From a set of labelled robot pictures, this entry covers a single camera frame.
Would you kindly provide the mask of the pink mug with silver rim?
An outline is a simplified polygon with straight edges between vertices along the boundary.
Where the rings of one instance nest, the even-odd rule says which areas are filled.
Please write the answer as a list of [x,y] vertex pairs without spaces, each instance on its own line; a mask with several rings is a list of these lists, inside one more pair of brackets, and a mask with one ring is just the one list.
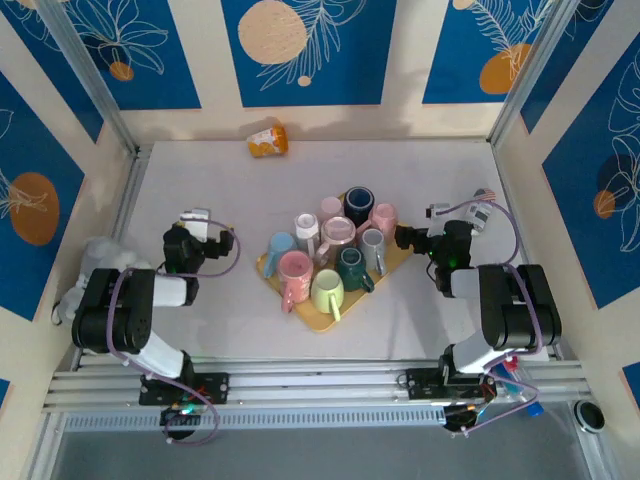
[[369,220],[373,228],[380,230],[386,238],[391,238],[398,222],[397,210],[389,203],[376,204],[369,214]]

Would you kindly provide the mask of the grey mug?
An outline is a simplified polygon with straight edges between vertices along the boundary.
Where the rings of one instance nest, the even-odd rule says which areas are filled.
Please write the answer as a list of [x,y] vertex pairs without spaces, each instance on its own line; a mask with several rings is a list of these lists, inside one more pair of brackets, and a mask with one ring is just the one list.
[[375,228],[366,229],[360,238],[359,248],[363,254],[366,268],[375,270],[378,275],[387,273],[385,261],[386,242],[383,233]]

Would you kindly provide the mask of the navy blue mug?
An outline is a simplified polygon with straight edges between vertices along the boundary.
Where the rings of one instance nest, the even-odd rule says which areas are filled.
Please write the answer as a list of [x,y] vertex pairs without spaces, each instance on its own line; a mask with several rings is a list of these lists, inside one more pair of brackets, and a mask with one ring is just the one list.
[[374,203],[375,197],[368,188],[352,187],[344,195],[344,214],[356,227],[359,227],[369,218]]

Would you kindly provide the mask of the iridescent mug with purple inside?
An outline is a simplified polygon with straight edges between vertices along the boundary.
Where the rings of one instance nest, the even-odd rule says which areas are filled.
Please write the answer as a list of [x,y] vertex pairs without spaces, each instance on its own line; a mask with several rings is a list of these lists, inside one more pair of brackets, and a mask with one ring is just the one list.
[[335,216],[326,220],[320,230],[320,245],[314,260],[323,267],[334,263],[339,251],[355,244],[356,226],[347,217]]

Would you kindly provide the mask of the dark green mug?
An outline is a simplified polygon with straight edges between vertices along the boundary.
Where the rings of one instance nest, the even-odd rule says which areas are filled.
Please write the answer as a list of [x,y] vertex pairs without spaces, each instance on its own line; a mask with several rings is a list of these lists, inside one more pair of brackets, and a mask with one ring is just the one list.
[[336,269],[347,292],[364,290],[371,293],[375,284],[367,273],[366,261],[356,247],[344,247],[336,257]]

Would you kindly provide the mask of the pink floral mug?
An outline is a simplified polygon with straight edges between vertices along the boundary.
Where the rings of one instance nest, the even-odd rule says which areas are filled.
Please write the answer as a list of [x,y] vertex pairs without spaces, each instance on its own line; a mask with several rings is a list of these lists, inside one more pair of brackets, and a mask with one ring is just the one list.
[[305,252],[290,251],[281,257],[277,273],[283,312],[290,313],[296,304],[309,298],[313,271],[313,261]]

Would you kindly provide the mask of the white faceted mug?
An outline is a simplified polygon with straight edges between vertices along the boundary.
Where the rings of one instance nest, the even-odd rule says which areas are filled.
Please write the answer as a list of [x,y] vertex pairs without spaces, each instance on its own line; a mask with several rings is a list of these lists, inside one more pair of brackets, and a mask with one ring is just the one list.
[[320,243],[318,218],[312,213],[299,214],[294,219],[294,237],[298,248],[313,258]]

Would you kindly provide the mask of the small pale pink mug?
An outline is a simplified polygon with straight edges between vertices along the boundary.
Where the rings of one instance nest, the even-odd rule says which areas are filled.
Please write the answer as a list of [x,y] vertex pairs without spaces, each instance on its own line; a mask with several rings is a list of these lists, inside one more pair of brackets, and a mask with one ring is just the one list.
[[324,223],[331,218],[343,215],[343,203],[338,197],[326,197],[321,201],[319,213],[321,223]]

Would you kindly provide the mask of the light green mug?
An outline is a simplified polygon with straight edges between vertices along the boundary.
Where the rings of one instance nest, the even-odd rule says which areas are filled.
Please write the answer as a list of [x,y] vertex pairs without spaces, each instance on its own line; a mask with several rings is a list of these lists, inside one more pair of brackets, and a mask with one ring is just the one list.
[[311,285],[311,301],[315,309],[331,315],[335,322],[341,320],[344,302],[344,285],[340,275],[331,269],[319,271]]

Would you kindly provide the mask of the white can with flag print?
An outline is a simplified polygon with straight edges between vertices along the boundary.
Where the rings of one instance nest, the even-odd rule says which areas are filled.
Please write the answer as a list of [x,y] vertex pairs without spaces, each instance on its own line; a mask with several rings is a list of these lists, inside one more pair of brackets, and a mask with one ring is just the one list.
[[495,200],[496,194],[489,188],[480,188],[475,192],[473,202],[468,205],[463,216],[463,219],[472,225],[471,234],[473,236],[478,236],[483,232],[493,210],[491,202]]

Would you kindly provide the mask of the grey plush koala toy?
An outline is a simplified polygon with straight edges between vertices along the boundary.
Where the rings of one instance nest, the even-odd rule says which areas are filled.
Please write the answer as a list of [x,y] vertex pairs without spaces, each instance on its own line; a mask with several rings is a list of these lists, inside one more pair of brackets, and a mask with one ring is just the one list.
[[95,269],[117,269],[122,272],[128,267],[148,269],[151,264],[136,252],[121,246],[109,237],[91,237],[87,241],[82,255],[77,280],[54,304],[51,314],[52,324],[55,326],[70,325],[73,322],[91,274]]

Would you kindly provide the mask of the clear tube with blue cap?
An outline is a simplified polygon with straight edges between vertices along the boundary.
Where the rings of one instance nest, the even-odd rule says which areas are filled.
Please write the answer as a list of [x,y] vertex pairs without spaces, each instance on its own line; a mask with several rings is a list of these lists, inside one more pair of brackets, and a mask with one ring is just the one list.
[[[519,368],[519,363],[517,358],[511,358],[508,361],[504,361],[501,364],[498,364],[492,368],[492,373],[498,375],[500,377],[508,378],[510,380],[514,380],[520,383],[525,383],[530,379],[528,374],[522,372]],[[526,403],[529,401],[531,396],[531,392],[526,390],[520,386],[514,385],[509,382],[501,382],[505,390],[505,395],[507,398],[513,401],[519,401],[521,403]],[[524,411],[530,417],[537,417],[544,413],[544,408],[539,402],[533,402],[528,405]]]

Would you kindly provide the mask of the black round knob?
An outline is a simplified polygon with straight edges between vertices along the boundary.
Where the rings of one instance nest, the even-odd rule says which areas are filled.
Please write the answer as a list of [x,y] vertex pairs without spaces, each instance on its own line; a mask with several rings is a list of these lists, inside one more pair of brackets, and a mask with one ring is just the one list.
[[605,418],[597,404],[580,400],[574,404],[573,413],[582,431],[590,434],[598,434],[604,429]]

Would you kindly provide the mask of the aluminium front rail frame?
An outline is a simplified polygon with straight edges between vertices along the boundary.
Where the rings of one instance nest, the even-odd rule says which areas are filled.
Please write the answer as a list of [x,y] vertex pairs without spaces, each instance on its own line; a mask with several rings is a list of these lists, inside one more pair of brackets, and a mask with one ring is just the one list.
[[[194,369],[230,375],[228,408],[281,408],[404,405],[409,402],[405,371],[436,366],[418,360],[199,361]],[[521,378],[539,390],[541,402],[593,398],[577,361],[526,361]],[[77,370],[52,375],[43,410],[132,410],[139,406],[139,389],[133,368],[83,355]]]

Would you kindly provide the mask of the aluminium frame post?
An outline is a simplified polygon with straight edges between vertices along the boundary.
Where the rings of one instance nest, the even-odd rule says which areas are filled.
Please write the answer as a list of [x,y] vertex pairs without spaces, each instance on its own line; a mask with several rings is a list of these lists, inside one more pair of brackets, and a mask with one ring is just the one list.
[[487,141],[495,146],[512,121],[530,133],[582,54],[613,0],[553,0],[514,89],[506,97]]
[[128,129],[116,101],[63,6],[57,0],[34,0],[34,4],[103,120],[111,127],[122,147],[128,153],[136,155],[139,145]]

